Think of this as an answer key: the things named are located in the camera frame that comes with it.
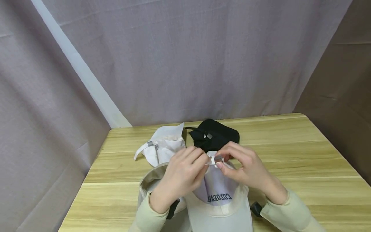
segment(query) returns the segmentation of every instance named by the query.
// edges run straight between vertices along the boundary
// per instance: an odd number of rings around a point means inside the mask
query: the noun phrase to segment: hand
[[[274,204],[282,205],[285,203],[287,190],[278,178],[264,167],[255,151],[237,143],[229,142],[217,152],[217,155],[224,155],[225,161],[228,161],[229,157],[232,156],[242,164],[241,168],[234,170],[218,162],[217,166],[225,176],[262,191]]]
[[[196,147],[183,148],[170,159],[164,177],[150,196],[150,206],[158,213],[165,213],[178,198],[201,185],[210,158]]]

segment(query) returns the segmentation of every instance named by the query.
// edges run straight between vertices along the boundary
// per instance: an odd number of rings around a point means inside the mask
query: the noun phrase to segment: cap logo
[[[218,202],[220,200],[232,200],[232,197],[228,193],[207,196],[207,202]]]

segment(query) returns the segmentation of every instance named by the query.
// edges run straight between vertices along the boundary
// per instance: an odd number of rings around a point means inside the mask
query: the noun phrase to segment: white strap
[[[149,147],[151,147],[151,146],[155,146],[155,149],[157,150],[158,149],[158,144],[155,144],[155,143],[153,143],[152,141],[149,141],[149,142],[147,142],[147,143],[145,143],[145,144],[143,144],[138,150],[137,150],[137,152],[135,153],[135,155],[134,155],[134,160],[137,160],[137,156],[144,150],[144,149],[146,149],[146,148],[149,148]]]

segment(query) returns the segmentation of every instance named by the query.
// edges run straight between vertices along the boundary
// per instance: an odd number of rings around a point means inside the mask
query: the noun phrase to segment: tabletop
[[[371,231],[371,188],[302,114],[219,120],[240,133],[266,168],[295,191],[327,231]],[[187,122],[196,127],[200,122]],[[123,232],[134,220],[139,182],[152,166],[136,150],[162,125],[112,129],[59,232]],[[187,146],[193,140],[186,130]],[[264,204],[251,189],[249,201]],[[253,216],[254,231],[278,231]]]

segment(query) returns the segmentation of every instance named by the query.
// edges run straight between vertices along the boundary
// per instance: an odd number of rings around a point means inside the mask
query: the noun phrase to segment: sleeve
[[[282,232],[326,231],[311,215],[304,202],[291,190],[288,190],[287,200],[283,205],[273,204],[267,199],[260,215]]]
[[[159,214],[150,206],[150,192],[138,208],[133,224],[129,232],[160,232],[165,224],[169,210]]]

